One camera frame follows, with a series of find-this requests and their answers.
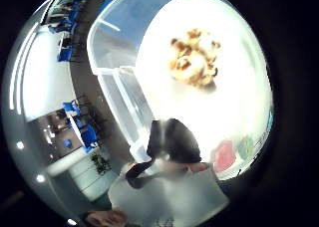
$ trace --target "white surface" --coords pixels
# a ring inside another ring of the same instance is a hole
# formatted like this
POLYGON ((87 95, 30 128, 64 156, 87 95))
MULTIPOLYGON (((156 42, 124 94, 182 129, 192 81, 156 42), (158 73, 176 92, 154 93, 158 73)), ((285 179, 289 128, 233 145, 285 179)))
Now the white surface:
POLYGON ((81 137, 81 132, 77 126, 77 124, 75 123, 73 117, 70 115, 69 112, 66 112, 67 118, 70 120, 73 132, 76 134, 78 140, 81 142, 82 145, 84 145, 82 137, 81 137))
POLYGON ((59 52, 58 52, 59 55, 60 55, 61 50, 62 50, 64 36, 65 36, 65 32, 62 32, 62 36, 60 38, 59 52))
MULTIPOLYGON (((91 150, 90 153, 94 153, 98 151, 99 148, 94 148, 91 150)), ((83 159, 84 157, 88 156, 86 153, 83 152, 81 148, 76 149, 75 151, 72 151, 70 154, 62 157, 61 159, 57 160, 56 162, 49 165, 46 169, 46 171, 51 176, 56 176, 67 169, 69 169, 72 165, 76 164, 78 161, 83 159)))
POLYGON ((246 22, 219 0, 172 0, 157 13, 140 46, 135 75, 156 118, 178 118, 195 135, 202 161, 224 139, 234 148, 265 131, 271 105, 266 63, 246 22), (201 28, 221 44, 216 91, 174 81, 167 70, 170 40, 201 28))
POLYGON ((22 90, 27 121, 59 110, 62 102, 76 98, 69 63, 57 62, 61 36, 39 32, 30 49, 22 90))

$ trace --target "ceiling light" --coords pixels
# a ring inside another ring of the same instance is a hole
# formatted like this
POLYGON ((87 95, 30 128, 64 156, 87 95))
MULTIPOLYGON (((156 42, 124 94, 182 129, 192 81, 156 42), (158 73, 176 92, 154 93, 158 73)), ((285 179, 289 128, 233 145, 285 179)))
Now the ceiling light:
POLYGON ((41 175, 41 174, 37 175, 37 181, 38 181, 38 182, 42 183, 42 182, 44 182, 45 180, 46 180, 46 178, 45 178, 43 175, 41 175))
POLYGON ((77 222, 75 222, 73 219, 68 219, 68 223, 70 225, 77 225, 77 222))
POLYGON ((17 147, 18 147, 18 149, 23 149, 24 148, 23 142, 22 141, 18 141, 17 142, 17 147))

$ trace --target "light fixture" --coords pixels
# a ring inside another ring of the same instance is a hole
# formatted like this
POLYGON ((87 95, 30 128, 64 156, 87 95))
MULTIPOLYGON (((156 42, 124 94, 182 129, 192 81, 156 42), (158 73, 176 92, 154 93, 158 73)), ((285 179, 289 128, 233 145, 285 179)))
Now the light fixture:
POLYGON ((12 71, 12 75, 11 75, 11 81, 10 81, 10 95, 9 95, 9 103, 10 103, 10 110, 14 109, 14 103, 13 103, 13 94, 14 94, 14 84, 15 84, 15 79, 16 79, 16 75, 17 75, 17 71, 18 71, 18 65, 20 63, 20 59, 23 55, 23 52, 25 52, 25 48, 26 45, 30 39, 30 37, 32 36, 33 32, 35 31, 35 29, 38 27, 39 22, 36 22, 33 27, 31 28, 31 30, 29 31, 28 35, 26 36, 26 38, 24 39, 21 48, 19 50, 19 53, 17 55, 16 61, 14 63, 14 68, 12 71))
POLYGON ((68 219, 68 224, 77 225, 77 222, 75 222, 73 219, 68 219))
POLYGON ((24 148, 23 142, 22 141, 18 141, 17 142, 17 147, 18 147, 18 149, 23 149, 24 148))
POLYGON ((21 62, 19 64, 19 70, 17 73, 17 94, 16 94, 16 103, 17 103, 17 114, 21 114, 21 85, 22 85, 22 75, 24 72, 24 68, 26 66, 27 57, 31 48, 31 45, 36 37, 37 33, 33 33, 30 37, 30 40, 27 43, 27 46, 24 50, 24 53, 21 58, 21 62))
POLYGON ((42 183, 46 180, 46 178, 42 175, 42 174, 39 174, 37 175, 37 181, 42 183))

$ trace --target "white wall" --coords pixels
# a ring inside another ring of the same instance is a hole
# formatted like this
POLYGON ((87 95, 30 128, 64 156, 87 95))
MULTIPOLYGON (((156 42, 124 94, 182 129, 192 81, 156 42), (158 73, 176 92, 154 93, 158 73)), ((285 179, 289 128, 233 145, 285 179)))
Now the white wall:
POLYGON ((62 107, 75 91, 68 62, 57 62, 62 33, 39 32, 30 49, 23 77, 23 108, 27 121, 62 107))

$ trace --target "black hair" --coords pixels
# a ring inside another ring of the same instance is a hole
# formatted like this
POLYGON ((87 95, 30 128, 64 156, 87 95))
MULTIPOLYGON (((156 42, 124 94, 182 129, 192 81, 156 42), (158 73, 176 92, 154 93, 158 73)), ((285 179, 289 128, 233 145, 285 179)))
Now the black hair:
POLYGON ((178 163, 201 161, 198 143, 192 132, 175 118, 152 122, 147 154, 151 158, 168 154, 170 161, 178 163))

